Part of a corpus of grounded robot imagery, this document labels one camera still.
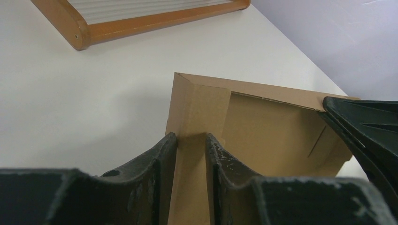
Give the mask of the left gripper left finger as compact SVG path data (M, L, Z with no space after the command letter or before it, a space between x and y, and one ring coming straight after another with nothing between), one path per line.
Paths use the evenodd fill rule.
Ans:
M3 225L165 225L176 163L177 137L104 173L78 169L0 171Z

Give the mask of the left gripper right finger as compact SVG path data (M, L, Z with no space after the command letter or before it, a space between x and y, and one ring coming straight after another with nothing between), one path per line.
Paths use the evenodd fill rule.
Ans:
M372 184L350 178L266 177L206 137L207 193L213 225L394 225Z

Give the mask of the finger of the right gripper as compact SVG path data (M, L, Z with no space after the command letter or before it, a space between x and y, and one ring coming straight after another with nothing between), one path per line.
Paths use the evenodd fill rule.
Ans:
M398 216L398 103L325 97L319 116L340 136Z

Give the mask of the brown cardboard box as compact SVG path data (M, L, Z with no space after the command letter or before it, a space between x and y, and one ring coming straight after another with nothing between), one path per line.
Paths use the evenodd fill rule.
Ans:
M264 176L334 177L352 153L320 117L326 93L175 73L166 132L178 138L170 225L210 224L205 139Z

